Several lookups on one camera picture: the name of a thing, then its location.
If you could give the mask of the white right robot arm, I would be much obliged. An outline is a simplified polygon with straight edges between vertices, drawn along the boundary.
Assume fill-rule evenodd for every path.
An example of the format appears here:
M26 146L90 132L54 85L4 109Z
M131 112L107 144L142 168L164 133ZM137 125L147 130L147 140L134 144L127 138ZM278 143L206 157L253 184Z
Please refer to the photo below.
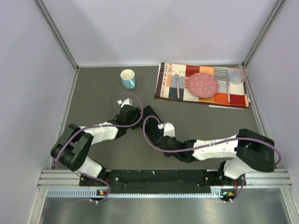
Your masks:
M274 141L249 129L240 129L237 135L226 139L184 142L176 139L174 126L170 123L149 122L145 132L154 146L164 150L166 157L173 156L186 163L226 158L218 173L219 181L225 185L251 171L274 171Z

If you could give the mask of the pink polka dot plate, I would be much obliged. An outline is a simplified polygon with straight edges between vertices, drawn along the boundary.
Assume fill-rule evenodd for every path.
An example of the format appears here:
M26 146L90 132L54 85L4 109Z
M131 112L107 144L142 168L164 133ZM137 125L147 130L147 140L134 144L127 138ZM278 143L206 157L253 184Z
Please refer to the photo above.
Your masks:
M190 93L199 98L213 97L219 88L217 79L206 73L195 73L190 76L187 86Z

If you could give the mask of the black zip tool case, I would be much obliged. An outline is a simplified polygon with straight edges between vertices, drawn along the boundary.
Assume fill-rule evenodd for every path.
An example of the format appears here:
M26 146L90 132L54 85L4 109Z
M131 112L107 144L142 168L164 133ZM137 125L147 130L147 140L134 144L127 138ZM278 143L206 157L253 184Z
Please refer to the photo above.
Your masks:
M146 142L160 148L161 140L164 137L164 129L158 128L162 121L150 105L144 108L142 119L142 131Z

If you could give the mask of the clear plastic cup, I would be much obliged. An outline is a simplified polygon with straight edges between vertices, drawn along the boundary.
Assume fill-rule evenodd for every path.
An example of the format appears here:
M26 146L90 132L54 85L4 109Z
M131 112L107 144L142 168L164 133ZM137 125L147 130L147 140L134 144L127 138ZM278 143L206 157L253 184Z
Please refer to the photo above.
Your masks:
M235 85L241 84L244 81L247 74L247 69L242 65L239 65L228 71L229 80L232 84Z

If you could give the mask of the pink handled knife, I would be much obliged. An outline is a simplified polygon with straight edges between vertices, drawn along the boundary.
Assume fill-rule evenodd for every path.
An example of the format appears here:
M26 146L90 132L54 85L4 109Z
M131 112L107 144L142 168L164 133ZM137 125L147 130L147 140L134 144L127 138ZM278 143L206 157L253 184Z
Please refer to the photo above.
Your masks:
M226 85L227 85L227 98L228 98L228 102L231 102L230 99L230 80L229 80L229 75L226 75Z

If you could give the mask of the blue ceramic mug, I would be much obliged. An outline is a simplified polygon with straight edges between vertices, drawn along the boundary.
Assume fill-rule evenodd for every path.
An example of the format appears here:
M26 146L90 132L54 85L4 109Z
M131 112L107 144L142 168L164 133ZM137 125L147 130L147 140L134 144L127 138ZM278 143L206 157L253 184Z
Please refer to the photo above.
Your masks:
M132 70L123 70L120 74L120 77L122 84L126 89L132 90L135 88L135 73Z

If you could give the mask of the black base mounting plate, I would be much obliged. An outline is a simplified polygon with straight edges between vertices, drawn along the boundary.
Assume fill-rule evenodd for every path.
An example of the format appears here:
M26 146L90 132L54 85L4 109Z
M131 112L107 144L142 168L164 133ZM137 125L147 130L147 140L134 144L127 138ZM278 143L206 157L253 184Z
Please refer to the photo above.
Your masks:
M243 182L242 177L233 180L203 169L111 170L99 178L111 186L111 193L208 193L214 186L235 190Z

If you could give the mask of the pink handled fork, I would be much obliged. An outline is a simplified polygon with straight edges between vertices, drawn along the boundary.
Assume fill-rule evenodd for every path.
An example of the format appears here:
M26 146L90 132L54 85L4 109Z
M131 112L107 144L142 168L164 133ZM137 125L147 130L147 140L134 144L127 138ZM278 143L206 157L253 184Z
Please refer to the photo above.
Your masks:
M179 70L174 71L175 79L176 79L176 89L177 89L177 98L180 98L180 89L179 89Z

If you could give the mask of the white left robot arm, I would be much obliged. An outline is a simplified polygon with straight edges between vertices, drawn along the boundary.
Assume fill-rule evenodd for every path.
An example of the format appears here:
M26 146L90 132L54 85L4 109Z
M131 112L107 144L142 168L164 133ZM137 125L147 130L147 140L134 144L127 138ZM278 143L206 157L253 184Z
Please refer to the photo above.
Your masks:
M70 124L53 146L50 155L70 171L85 173L90 180L101 185L105 182L105 168L87 155L90 147L106 140L114 140L141 126L142 108L132 106L131 99L119 101L121 109L112 120L102 124L80 127Z

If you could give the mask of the colourful patterned placemat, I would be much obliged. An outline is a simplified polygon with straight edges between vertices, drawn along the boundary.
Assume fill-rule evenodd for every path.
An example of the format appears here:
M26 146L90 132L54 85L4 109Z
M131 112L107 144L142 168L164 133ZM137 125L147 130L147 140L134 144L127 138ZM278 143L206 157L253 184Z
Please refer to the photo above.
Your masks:
M246 80L233 84L228 79L234 71L228 67L161 63L155 98L249 108Z

